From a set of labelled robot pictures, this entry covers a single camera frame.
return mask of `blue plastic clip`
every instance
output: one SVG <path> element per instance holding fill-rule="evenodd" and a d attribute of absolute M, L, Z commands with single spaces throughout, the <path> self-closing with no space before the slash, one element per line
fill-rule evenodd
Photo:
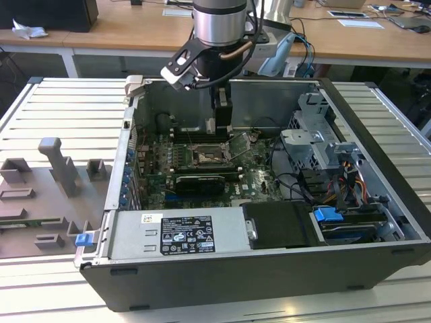
<path fill-rule="evenodd" d="M 75 246 L 77 247 L 89 247 L 93 246 L 94 234 L 78 234 L 75 240 Z"/>
<path fill-rule="evenodd" d="M 317 221 L 343 221 L 343 215 L 335 212 L 335 207 L 319 207 L 314 211 Z"/>

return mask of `black cable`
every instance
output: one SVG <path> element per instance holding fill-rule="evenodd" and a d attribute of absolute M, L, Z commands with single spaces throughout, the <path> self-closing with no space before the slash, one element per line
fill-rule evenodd
<path fill-rule="evenodd" d="M 300 36 L 296 32 L 296 30 L 295 30 L 295 28 L 293 26 L 292 26 L 292 30 L 294 31 L 295 35 Z M 303 64 L 305 63 L 305 61 L 307 60 L 307 57 L 308 57 L 308 47 L 307 47 L 307 44 L 305 42 L 303 42 L 303 45 L 304 45 L 304 48 L 305 48 L 305 55 L 304 55 L 304 58 L 302 59 L 301 63 L 299 64 L 299 67 L 297 69 L 300 69 L 303 66 Z"/>
<path fill-rule="evenodd" d="M 191 8 L 193 6 L 192 3 L 184 3 L 181 1 L 177 1 L 177 0 L 169 0 L 168 2 L 176 3 L 174 5 L 177 6 L 178 8 L 181 8 L 181 9 L 193 10 L 193 8 Z"/>
<path fill-rule="evenodd" d="M 189 40 L 193 38 L 193 32 L 195 32 L 195 27 L 193 26 L 190 31 Z"/>
<path fill-rule="evenodd" d="M 300 187 L 300 185 L 299 185 L 299 183 L 298 183 L 298 182 L 293 183 L 293 184 L 292 184 L 292 187 L 294 187 L 295 185 L 298 185 L 299 189 L 301 189 L 301 187 Z M 290 200 L 292 200 L 292 190 L 290 190 Z"/>
<path fill-rule="evenodd" d="M 301 61 L 301 63 L 299 64 L 298 68 L 297 68 L 297 70 L 299 70 L 299 69 L 300 69 L 300 68 L 305 64 L 305 61 L 307 60 L 307 57 L 308 57 L 308 54 L 309 54 L 308 47 L 311 47 L 311 48 L 312 48 L 312 56 L 311 56 L 311 61 L 310 61 L 310 67 L 311 67 L 311 65 L 312 65 L 312 64 L 313 64 L 313 62 L 314 62 L 314 58 L 316 57 L 316 49 L 314 48 L 314 45 L 313 45 L 313 44 L 311 44 L 311 43 L 307 40 L 307 35 L 306 35 L 306 32 L 305 32 L 305 25 L 304 25 L 304 22 L 301 20 L 301 18 L 292 18 L 292 19 L 291 19 L 291 21 L 295 21 L 295 20 L 298 20 L 298 21 L 301 23 L 301 26 L 302 26 L 302 36 L 301 36 L 301 35 L 299 35 L 299 33 L 297 33 L 297 32 L 296 32 L 296 30 L 295 30 L 295 28 L 293 28 L 293 26 L 292 26 L 292 30 L 294 31 L 295 35 L 297 35 L 297 36 L 299 36 L 299 37 L 302 37 L 302 38 L 305 40 L 305 42 L 303 42 L 304 47 L 305 47 L 305 56 L 304 56 L 303 60 Z M 307 74 L 308 70 L 309 70 L 309 69 L 307 69 L 307 70 L 304 72 L 304 77 L 306 76 L 306 74 Z"/>
<path fill-rule="evenodd" d="M 124 1 L 130 1 L 130 0 L 109 0 L 110 2 L 124 2 Z M 179 3 L 179 1 L 177 0 L 169 0 L 170 2 L 177 2 Z M 157 2 L 157 1 L 148 1 L 148 0 L 142 0 L 143 3 L 155 3 L 156 5 L 166 5 L 166 3 L 164 1 L 162 2 Z M 186 4 L 186 3 L 179 3 L 179 4 L 173 4 L 175 7 L 184 9 L 184 10 L 193 10 L 192 8 L 190 8 L 189 6 L 192 6 L 191 4 Z"/>
<path fill-rule="evenodd" d="M 252 3 L 252 7 L 253 7 L 253 14 L 254 12 L 256 12 L 256 4 L 253 0 L 251 0 Z M 235 76 L 236 74 L 238 74 L 239 72 L 242 71 L 242 68 L 248 63 L 248 61 L 251 59 L 255 49 L 256 49 L 256 43 L 257 43 L 257 38 L 259 37 L 259 35 L 262 32 L 262 28 L 263 28 L 263 15 L 265 13 L 265 0 L 262 0 L 261 6 L 262 6 L 262 10 L 261 10 L 261 22 L 259 24 L 259 29 L 257 30 L 257 33 L 255 34 L 255 37 L 252 40 L 253 45 L 251 46 L 251 48 L 248 51 L 248 54 L 246 56 L 246 58 L 242 61 L 241 64 L 239 64 L 237 67 L 235 67 L 233 70 L 231 70 L 231 72 L 227 73 L 225 76 L 222 76 L 219 79 L 215 79 L 214 81 L 208 81 L 208 82 L 201 82 L 201 83 L 193 83 L 190 85 L 191 88 L 193 89 L 205 89 L 211 86 L 215 86 L 219 83 L 225 82 L 227 80 L 229 80 L 231 77 Z"/>
<path fill-rule="evenodd" d="M 354 19 L 384 19 L 384 20 L 388 20 L 390 16 L 387 17 L 342 17 L 342 19 L 345 20 L 354 20 Z M 324 18 L 307 18 L 307 17 L 295 17 L 297 19 L 302 19 L 302 20 L 338 20 L 341 19 L 340 17 L 324 17 Z"/>
<path fill-rule="evenodd" d="M 251 16 L 251 14 L 250 13 L 248 13 L 247 12 L 247 17 L 249 18 L 249 20 L 251 21 L 251 24 L 253 25 L 253 32 L 254 33 L 256 33 L 256 31 L 257 31 L 257 27 L 258 26 L 256 26 L 256 24 L 255 24 L 255 20 L 253 20 L 253 17 Z"/>
<path fill-rule="evenodd" d="M 276 126 L 277 126 L 277 128 L 281 131 L 281 126 L 280 126 L 280 124 L 277 122 L 277 121 L 275 121 L 272 117 L 270 117 L 270 116 L 261 116 L 260 118 L 258 118 L 258 119 L 256 119 L 255 121 L 254 121 L 254 123 L 251 125 L 251 130 L 253 131 L 253 130 L 257 130 L 257 128 L 256 128 L 256 124 L 260 121 L 260 120 L 270 120 L 273 124 L 275 124 Z"/>
<path fill-rule="evenodd" d="M 300 190 L 298 190 L 298 189 L 296 189 L 296 188 L 294 188 L 293 186 L 295 185 L 295 184 L 297 184 L 297 183 L 295 183 L 295 184 L 293 184 L 293 185 L 289 185 L 289 184 L 286 184 L 285 182 L 283 182 L 282 180 L 280 180 L 279 178 L 278 178 L 278 176 L 276 176 L 276 178 L 277 178 L 277 180 L 278 180 L 278 182 L 281 184 L 281 185 L 283 185 L 284 187 L 286 187 L 286 188 L 289 188 L 289 190 L 292 192 L 292 191 L 294 191 L 295 193 L 298 193 L 300 196 L 302 196 L 306 201 L 308 200 L 306 197 L 305 197 L 305 195 L 300 191 Z"/>
<path fill-rule="evenodd" d="M 275 151 L 275 146 L 278 144 L 278 141 L 279 140 L 281 140 L 280 139 L 280 137 L 276 137 L 275 138 L 275 141 L 274 141 L 274 143 L 273 143 L 273 145 L 272 145 L 272 148 L 271 148 L 271 153 L 269 154 L 269 169 L 273 172 L 273 169 L 272 169 L 272 158 L 273 158 L 273 156 L 274 156 L 274 151 Z"/>

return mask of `power supply label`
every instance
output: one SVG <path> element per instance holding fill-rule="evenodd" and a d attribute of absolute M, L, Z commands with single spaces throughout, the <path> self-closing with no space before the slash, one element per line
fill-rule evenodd
<path fill-rule="evenodd" d="M 215 248 L 210 216 L 162 218 L 160 252 L 164 256 L 215 252 Z"/>

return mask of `slotted metal surface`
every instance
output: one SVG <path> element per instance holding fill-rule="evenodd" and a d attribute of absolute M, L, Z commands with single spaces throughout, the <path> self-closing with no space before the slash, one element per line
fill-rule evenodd
<path fill-rule="evenodd" d="M 61 151 L 75 165 L 102 158 L 112 164 L 124 110 L 124 79 L 44 79 L 28 95 L 0 133 L 0 163 L 24 158 L 49 166 L 38 151 L 43 137 L 59 137 Z"/>
<path fill-rule="evenodd" d="M 334 85 L 348 103 L 355 102 L 350 104 L 352 110 L 416 194 L 431 209 L 431 144 L 429 141 L 418 135 L 417 129 L 380 91 L 360 83 L 353 85 L 334 83 Z M 336 119 L 335 124 L 346 140 L 353 140 L 340 120 Z"/>

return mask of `gray bracket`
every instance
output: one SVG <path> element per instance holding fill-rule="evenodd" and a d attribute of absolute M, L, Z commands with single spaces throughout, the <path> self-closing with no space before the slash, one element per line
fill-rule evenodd
<path fill-rule="evenodd" d="M 78 234 L 80 234 L 81 231 L 78 229 L 78 227 L 76 226 L 76 223 L 73 221 L 70 221 L 69 223 L 69 227 L 67 228 L 67 232 L 66 232 L 66 236 L 73 242 L 75 243 L 76 240 L 76 236 Z"/>
<path fill-rule="evenodd" d="M 48 157 L 55 177 L 60 182 L 67 197 L 75 196 L 77 189 L 75 184 L 74 172 L 70 170 L 70 164 L 66 164 L 65 159 L 60 151 L 60 138 L 43 138 L 40 141 L 38 150 L 40 153 Z"/>
<path fill-rule="evenodd" d="M 103 159 L 90 159 L 86 170 L 90 182 L 106 180 L 108 178 Z"/>
<path fill-rule="evenodd" d="M 298 100 L 304 114 L 326 114 L 329 104 L 321 93 L 302 94 Z"/>
<path fill-rule="evenodd" d="M 21 209 L 8 209 L 0 210 L 0 220 L 19 220 L 25 218 L 27 211 L 23 208 Z"/>
<path fill-rule="evenodd" d="M 70 176 L 75 180 L 78 177 L 78 171 L 76 170 L 75 164 L 73 163 L 73 160 L 70 157 L 64 157 L 67 170 L 69 171 Z M 52 177 L 54 178 L 55 182 L 58 182 L 59 179 L 55 176 L 55 172 L 53 169 L 50 169 L 49 172 L 51 173 Z"/>
<path fill-rule="evenodd" d="M 85 231 L 93 231 L 93 227 L 92 227 L 92 225 L 90 224 L 90 222 L 88 220 L 84 223 L 84 229 L 82 231 L 83 232 L 85 232 Z"/>
<path fill-rule="evenodd" d="M 65 241 L 59 234 L 38 234 L 34 244 L 39 249 L 57 249 L 65 246 Z"/>
<path fill-rule="evenodd" d="M 7 158 L 0 168 L 0 175 L 8 184 L 24 183 L 22 172 L 31 172 L 24 158 Z"/>
<path fill-rule="evenodd" d="M 61 217 L 58 221 L 43 221 L 40 225 L 47 230 L 64 230 L 69 226 L 69 222 L 65 217 Z"/>
<path fill-rule="evenodd" d="M 33 199 L 35 195 L 33 188 L 10 188 L 0 190 L 0 201 Z"/>

